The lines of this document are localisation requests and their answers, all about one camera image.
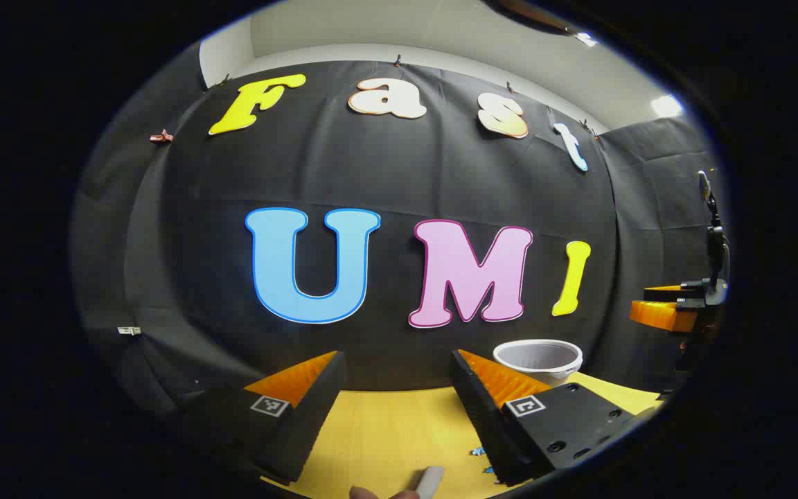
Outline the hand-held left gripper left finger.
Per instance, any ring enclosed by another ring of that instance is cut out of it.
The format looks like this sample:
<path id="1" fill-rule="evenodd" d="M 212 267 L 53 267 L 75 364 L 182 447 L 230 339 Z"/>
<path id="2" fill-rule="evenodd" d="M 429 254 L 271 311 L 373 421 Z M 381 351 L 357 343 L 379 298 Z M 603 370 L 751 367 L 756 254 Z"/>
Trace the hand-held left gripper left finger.
<path id="1" fill-rule="evenodd" d="M 179 407 L 179 431 L 235 469 L 297 481 L 346 380 L 330 351 L 245 386 L 210 389 Z"/>

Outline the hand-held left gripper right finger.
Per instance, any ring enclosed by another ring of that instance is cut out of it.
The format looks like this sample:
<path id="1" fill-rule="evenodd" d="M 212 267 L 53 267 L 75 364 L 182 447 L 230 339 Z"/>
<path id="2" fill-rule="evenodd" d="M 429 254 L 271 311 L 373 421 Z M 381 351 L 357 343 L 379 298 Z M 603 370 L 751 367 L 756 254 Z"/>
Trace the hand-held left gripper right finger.
<path id="1" fill-rule="evenodd" d="M 574 468 L 655 416 L 580 383 L 551 387 L 495 361 L 453 350 L 450 380 L 497 481 L 508 487 Z"/>

